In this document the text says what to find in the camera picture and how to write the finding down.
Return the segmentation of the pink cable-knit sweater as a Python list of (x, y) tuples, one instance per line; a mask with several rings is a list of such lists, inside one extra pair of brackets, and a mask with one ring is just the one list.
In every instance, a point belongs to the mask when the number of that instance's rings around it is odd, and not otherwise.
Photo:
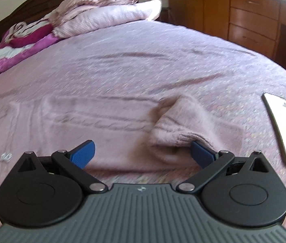
[(46, 156), (92, 140), (90, 168), (148, 172), (193, 167), (193, 141), (238, 153), (242, 137), (243, 129), (215, 117), (190, 95), (0, 100), (0, 155), (10, 153), (13, 161), (27, 150)]

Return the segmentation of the pink floral bed sheet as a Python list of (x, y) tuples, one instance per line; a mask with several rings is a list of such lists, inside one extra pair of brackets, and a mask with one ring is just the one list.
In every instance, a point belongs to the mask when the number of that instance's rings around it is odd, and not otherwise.
[(2, 73), (0, 117), (12, 102), (46, 95), (188, 93), (213, 115), (243, 126), (242, 154), (261, 150), (286, 186), (264, 92), (286, 99), (286, 70), (267, 57), (184, 27), (137, 21), (65, 39)]

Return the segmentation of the magenta and white quilt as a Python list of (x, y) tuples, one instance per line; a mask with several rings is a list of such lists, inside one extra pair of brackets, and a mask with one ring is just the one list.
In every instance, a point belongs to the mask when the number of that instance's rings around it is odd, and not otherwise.
[(13, 25), (0, 42), (0, 74), (59, 41), (47, 20)]

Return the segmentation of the pale pink ruffled pillow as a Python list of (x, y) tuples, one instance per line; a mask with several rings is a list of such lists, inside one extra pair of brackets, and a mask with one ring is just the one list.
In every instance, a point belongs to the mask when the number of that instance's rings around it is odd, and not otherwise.
[(161, 10), (161, 0), (64, 0), (48, 21), (53, 34), (65, 39), (128, 22), (154, 21)]

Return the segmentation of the brown wooden dresser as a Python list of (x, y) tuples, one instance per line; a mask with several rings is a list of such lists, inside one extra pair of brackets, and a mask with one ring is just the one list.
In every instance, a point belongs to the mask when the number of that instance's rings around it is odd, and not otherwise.
[(286, 0), (168, 0), (177, 25), (258, 52), (286, 69)]

